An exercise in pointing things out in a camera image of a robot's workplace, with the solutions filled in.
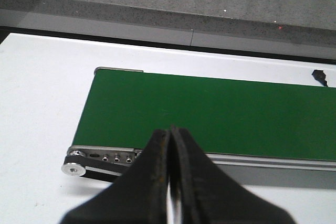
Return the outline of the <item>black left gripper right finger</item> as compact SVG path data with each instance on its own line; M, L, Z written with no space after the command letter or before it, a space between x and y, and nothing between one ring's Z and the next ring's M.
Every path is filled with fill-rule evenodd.
M246 190L215 165L187 129L171 129L170 159L183 223L294 223L284 209Z

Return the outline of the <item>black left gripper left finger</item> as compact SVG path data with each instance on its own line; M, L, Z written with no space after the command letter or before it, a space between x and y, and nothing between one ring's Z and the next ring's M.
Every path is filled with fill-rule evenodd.
M170 133L155 130L143 152L116 181L65 214L61 223L167 223Z

